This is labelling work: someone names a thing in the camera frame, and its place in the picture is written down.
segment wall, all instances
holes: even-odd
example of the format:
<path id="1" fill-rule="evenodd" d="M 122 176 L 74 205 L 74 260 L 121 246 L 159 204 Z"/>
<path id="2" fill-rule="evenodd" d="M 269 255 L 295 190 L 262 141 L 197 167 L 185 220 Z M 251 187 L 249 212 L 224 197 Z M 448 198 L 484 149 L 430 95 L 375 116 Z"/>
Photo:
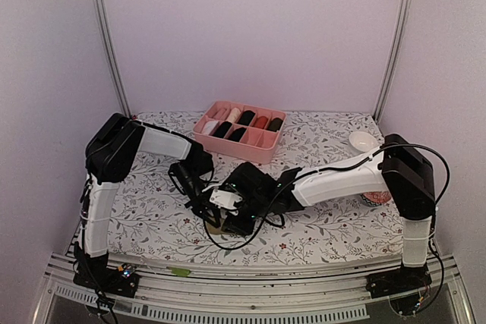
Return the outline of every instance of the wall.
<path id="1" fill-rule="evenodd" d="M 106 0 L 133 112 L 371 112 L 399 0 Z"/>
<path id="2" fill-rule="evenodd" d="M 18 324 L 77 222 L 84 147 L 118 103 L 91 0 L 0 9 L 0 322 Z"/>
<path id="3" fill-rule="evenodd" d="M 486 322 L 485 24 L 486 0 L 412 0 L 381 123 L 385 132 L 432 146 L 450 163 L 438 240 L 454 253 L 478 322 Z"/>

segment white bowl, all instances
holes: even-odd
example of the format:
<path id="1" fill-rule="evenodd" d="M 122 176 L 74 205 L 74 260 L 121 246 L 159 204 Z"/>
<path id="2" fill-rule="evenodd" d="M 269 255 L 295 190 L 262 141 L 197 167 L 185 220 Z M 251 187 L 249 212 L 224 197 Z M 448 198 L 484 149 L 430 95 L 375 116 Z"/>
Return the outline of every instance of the white bowl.
<path id="1" fill-rule="evenodd" d="M 360 152 L 371 151 L 374 147 L 380 145 L 377 139 L 371 134 L 361 131 L 351 132 L 349 142 Z"/>

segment green tape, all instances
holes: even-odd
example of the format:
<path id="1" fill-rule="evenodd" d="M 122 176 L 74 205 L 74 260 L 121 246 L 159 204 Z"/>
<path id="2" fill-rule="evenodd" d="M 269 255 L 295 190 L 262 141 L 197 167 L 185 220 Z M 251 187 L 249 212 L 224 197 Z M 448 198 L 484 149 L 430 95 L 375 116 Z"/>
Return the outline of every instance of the green tape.
<path id="1" fill-rule="evenodd" d="M 170 271 L 178 277 L 188 277 L 191 274 L 190 269 L 178 269 L 177 267 L 167 267 Z"/>

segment floral tablecloth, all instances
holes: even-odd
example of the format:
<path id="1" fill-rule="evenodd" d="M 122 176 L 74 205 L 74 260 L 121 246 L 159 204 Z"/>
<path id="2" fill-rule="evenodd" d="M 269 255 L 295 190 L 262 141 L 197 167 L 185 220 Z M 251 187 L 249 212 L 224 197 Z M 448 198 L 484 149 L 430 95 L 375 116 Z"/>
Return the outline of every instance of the floral tablecloth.
<path id="1" fill-rule="evenodd" d="M 138 119 L 192 137 L 203 113 L 143 113 Z M 295 166 L 311 167 L 356 156 L 348 136 L 367 131 L 380 142 L 368 114 L 290 112 L 282 139 L 263 171 L 278 177 Z M 242 160 L 213 153 L 215 179 L 224 180 Z M 308 265 L 362 260 L 399 253 L 402 224 L 393 204 L 368 207 L 360 196 L 339 198 L 300 212 L 286 214 L 286 226 L 264 225 L 245 248 L 224 251 L 206 238 L 201 219 L 184 207 L 187 198 L 167 175 L 174 159 L 139 153 L 129 176 L 121 184 L 109 225 L 109 250 L 176 262 L 210 265 Z M 215 236 L 221 244 L 235 245 L 242 237 Z"/>

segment pink organizer tray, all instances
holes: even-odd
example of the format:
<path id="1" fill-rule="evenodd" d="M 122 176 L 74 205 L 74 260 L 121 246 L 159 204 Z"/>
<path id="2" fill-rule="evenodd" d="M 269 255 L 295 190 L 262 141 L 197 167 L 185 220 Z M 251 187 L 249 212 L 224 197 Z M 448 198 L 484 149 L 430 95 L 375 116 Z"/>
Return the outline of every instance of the pink organizer tray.
<path id="1" fill-rule="evenodd" d="M 240 125 L 233 123 L 229 128 L 224 138 L 212 137 L 211 134 L 223 123 L 233 108 L 238 108 L 243 113 L 246 110 L 251 110 L 255 116 L 250 122 L 250 125 Z M 226 109 L 226 112 L 218 119 L 213 117 L 220 109 Z M 263 129 L 253 127 L 255 121 L 261 117 L 267 117 L 267 124 Z M 282 126 L 277 132 L 267 131 L 268 125 L 274 118 L 283 120 Z M 208 121 L 217 120 L 218 123 L 212 129 L 209 135 L 202 134 L 204 125 Z M 273 154 L 278 147 L 280 137 L 282 136 L 283 125 L 286 122 L 286 114 L 278 110 L 258 108 L 257 106 L 245 105 L 238 102 L 224 102 L 218 101 L 204 113 L 203 117 L 194 126 L 194 139 L 204 146 L 205 150 L 222 153 L 223 155 L 237 157 L 246 161 L 267 164 L 272 160 Z M 240 127 L 245 127 L 246 131 L 239 142 L 228 140 L 231 133 Z"/>

